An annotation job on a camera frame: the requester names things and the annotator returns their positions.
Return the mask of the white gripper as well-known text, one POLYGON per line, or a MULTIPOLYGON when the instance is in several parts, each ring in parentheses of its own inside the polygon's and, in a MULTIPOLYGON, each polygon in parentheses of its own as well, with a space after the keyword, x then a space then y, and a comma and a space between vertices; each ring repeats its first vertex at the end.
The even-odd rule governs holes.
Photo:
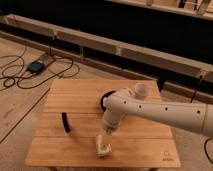
POLYGON ((96 137, 96 151, 99 157, 108 156, 112 152, 109 135, 99 134, 96 137))

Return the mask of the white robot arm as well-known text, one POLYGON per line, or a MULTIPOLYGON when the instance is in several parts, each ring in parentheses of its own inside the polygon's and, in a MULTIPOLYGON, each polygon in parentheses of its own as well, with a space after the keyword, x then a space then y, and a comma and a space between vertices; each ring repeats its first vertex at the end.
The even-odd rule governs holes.
POLYGON ((112 152, 109 136, 118 129, 125 115, 141 117, 213 138, 211 104, 145 101, 136 99, 130 88, 121 88, 104 94, 100 106, 103 111, 103 133, 96 138, 96 151, 100 157, 108 156, 112 152))

